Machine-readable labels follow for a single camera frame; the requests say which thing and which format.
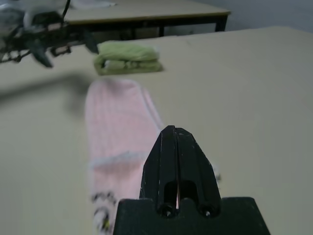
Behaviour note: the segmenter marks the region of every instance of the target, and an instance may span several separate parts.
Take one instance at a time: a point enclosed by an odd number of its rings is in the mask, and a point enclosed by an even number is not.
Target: white wall
[[[313,32],[312,0],[194,0],[231,11],[226,30],[290,26]],[[190,34],[213,32],[212,25],[170,27],[167,33]]]

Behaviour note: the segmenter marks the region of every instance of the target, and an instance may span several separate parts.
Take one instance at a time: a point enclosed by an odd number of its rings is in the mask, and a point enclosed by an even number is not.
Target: folded towel
[[[157,60],[151,61],[118,61],[102,58],[94,60],[94,67],[99,75],[127,74],[141,72],[157,72],[162,70],[162,65]]]
[[[105,42],[93,61],[99,75],[156,72],[162,70],[158,51],[124,42]]]

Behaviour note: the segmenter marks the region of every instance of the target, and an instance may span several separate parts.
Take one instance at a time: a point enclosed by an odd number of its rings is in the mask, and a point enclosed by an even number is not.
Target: table
[[[165,71],[119,76],[148,88],[166,125],[194,135],[220,168],[222,197],[256,199],[272,235],[313,230],[312,40],[287,27],[143,40]],[[77,47],[52,70],[31,57],[0,66],[3,234],[91,234],[92,57]]]
[[[84,26],[89,31],[159,27],[159,36],[164,36],[164,27],[189,24],[216,24],[215,31],[225,31],[230,11],[185,0],[115,0],[116,6],[67,12],[66,20],[73,27]]]

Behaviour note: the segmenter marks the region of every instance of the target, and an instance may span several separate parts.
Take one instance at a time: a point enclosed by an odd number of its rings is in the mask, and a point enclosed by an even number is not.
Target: cable
[[[69,4],[70,4],[70,0],[67,0],[67,3],[65,4],[65,8],[64,8],[63,13],[62,13],[63,20],[65,18],[65,15],[67,14],[67,10],[69,8]]]

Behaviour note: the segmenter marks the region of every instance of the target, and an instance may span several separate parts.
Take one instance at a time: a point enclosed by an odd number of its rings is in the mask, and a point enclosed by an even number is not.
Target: pink fabric
[[[131,80],[94,82],[86,122],[94,222],[98,234],[111,234],[118,201],[139,197],[143,164],[162,122],[149,93]]]

